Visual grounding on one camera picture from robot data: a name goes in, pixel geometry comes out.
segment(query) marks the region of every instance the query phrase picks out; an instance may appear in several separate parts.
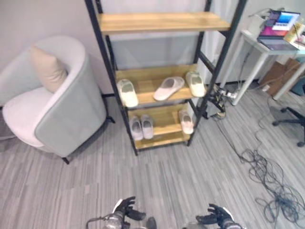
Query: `laptop screen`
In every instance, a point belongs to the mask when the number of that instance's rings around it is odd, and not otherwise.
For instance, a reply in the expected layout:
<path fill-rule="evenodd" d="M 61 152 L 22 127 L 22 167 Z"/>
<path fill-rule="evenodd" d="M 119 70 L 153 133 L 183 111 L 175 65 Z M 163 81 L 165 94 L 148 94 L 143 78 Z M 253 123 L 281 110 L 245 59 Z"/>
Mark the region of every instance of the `laptop screen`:
<path fill-rule="evenodd" d="M 284 37 L 299 16 L 299 13 L 272 10 L 270 12 L 270 17 L 265 21 L 264 29 L 259 36 Z"/>

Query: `white seat cushion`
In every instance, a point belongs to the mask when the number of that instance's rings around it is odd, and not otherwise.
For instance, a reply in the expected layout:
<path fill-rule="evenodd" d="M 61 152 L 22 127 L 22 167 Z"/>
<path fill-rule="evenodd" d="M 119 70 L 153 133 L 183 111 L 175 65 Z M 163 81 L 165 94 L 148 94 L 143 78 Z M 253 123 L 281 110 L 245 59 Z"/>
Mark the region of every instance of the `white seat cushion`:
<path fill-rule="evenodd" d="M 20 94 L 9 100 L 3 107 L 3 117 L 11 131 L 23 142 L 42 147 L 35 137 L 37 117 L 53 93 L 44 87 Z"/>

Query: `black glove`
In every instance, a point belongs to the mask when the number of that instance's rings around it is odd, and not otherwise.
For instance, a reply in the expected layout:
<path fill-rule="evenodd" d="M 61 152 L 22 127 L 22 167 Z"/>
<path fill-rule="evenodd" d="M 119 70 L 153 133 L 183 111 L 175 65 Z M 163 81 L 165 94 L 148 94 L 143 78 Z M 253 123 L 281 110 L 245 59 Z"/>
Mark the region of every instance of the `black glove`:
<path fill-rule="evenodd" d="M 123 214 L 123 217 L 127 216 L 127 217 L 137 220 L 137 221 L 143 220 L 145 218 L 146 214 L 133 210 L 133 207 L 130 206 L 135 203 L 135 201 L 133 201 L 134 199 L 135 199 L 135 197 L 129 197 L 127 199 L 124 199 L 120 203 L 120 205 L 115 209 L 115 212 L 119 211 Z"/>
<path fill-rule="evenodd" d="M 216 216 L 217 224 L 220 227 L 223 226 L 225 220 L 233 221 L 231 215 L 222 207 L 219 207 L 215 204 L 209 204 L 209 206 L 210 206 L 210 208 L 208 208 L 208 211 L 212 212 L 211 215 Z"/>
<path fill-rule="evenodd" d="M 215 224 L 217 223 L 221 228 L 224 226 L 225 221 L 233 221 L 231 215 L 222 207 L 215 204 L 209 204 L 208 211 L 211 212 L 207 216 L 196 216 L 198 223 L 200 224 Z"/>
<path fill-rule="evenodd" d="M 127 199 L 124 199 L 119 206 L 115 209 L 115 211 L 120 211 L 124 216 L 127 215 L 129 209 L 132 209 L 130 206 L 131 204 L 134 204 L 135 202 L 133 201 L 135 197 L 129 197 Z"/>

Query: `gray carpet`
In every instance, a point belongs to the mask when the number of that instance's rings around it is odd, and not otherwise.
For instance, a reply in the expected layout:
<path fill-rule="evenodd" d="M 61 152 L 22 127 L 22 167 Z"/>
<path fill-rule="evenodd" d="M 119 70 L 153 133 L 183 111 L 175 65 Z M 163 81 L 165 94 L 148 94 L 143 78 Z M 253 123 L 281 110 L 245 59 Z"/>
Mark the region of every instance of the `gray carpet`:
<path fill-rule="evenodd" d="M 223 124 L 239 151 L 258 145 L 258 119 L 269 113 L 268 95 L 247 92 L 236 107 L 227 108 Z M 250 180 L 248 165 L 240 163 L 212 119 L 202 120 L 190 147 L 184 144 L 142 151 L 136 157 L 114 98 L 108 99 L 116 124 L 104 125 L 71 154 L 70 165 L 14 138 L 0 156 L 1 228 L 83 229 L 86 220 L 105 215 L 119 198 L 137 196 L 136 208 L 155 216 L 161 229 L 180 229 L 207 214 L 209 203 L 226 206 L 248 229 L 272 229 L 256 197 L 270 200 L 262 185 Z M 305 148 L 296 143 L 302 128 L 273 127 L 281 106 L 304 111 L 305 99 L 292 93 L 270 100 L 270 115 L 261 121 L 260 153 L 277 161 L 286 183 L 305 194 Z M 144 222 L 130 220 L 132 226 Z M 102 223 L 92 223 L 101 229 Z M 296 228 L 281 215 L 277 228 Z"/>

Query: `desk leg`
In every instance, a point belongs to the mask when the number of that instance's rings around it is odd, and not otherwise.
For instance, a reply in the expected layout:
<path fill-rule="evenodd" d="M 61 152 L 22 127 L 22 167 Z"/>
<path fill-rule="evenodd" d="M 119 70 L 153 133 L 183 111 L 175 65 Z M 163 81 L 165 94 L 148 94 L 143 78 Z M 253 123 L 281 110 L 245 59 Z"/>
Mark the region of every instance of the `desk leg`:
<path fill-rule="evenodd" d="M 296 70 L 296 72 L 291 76 L 291 78 L 282 86 L 282 88 L 273 97 L 274 100 L 278 100 L 282 94 L 284 94 L 291 85 L 297 80 L 300 74 L 305 70 L 305 62 Z"/>
<path fill-rule="evenodd" d="M 223 88 L 225 86 L 225 84 L 227 83 L 227 79 L 229 78 L 230 74 L 231 74 L 231 71 L 233 69 L 233 67 L 235 66 L 235 62 L 236 62 L 236 59 L 237 57 L 239 56 L 240 54 L 240 51 L 243 47 L 243 44 L 244 44 L 244 38 L 243 36 L 240 37 L 240 40 L 239 40 L 239 43 L 236 47 L 236 50 L 234 51 L 234 54 L 233 54 L 233 57 L 231 59 L 231 62 L 228 66 L 228 69 L 226 69 L 225 71 L 225 74 L 224 74 L 224 77 L 221 81 L 221 84 L 220 84 L 220 87 Z"/>
<path fill-rule="evenodd" d="M 250 75 L 248 76 L 247 80 L 244 82 L 242 88 L 240 89 L 240 91 L 237 95 L 237 98 L 233 101 L 232 104 L 234 106 L 238 103 L 238 101 L 241 99 L 241 97 L 243 96 L 245 91 L 248 89 L 249 85 L 252 83 L 253 79 L 256 77 L 259 70 L 261 69 L 261 67 L 265 63 L 267 57 L 268 57 L 267 53 L 262 53 L 261 54 L 261 56 L 259 57 L 258 61 L 255 64 L 254 68 L 252 69 Z"/>

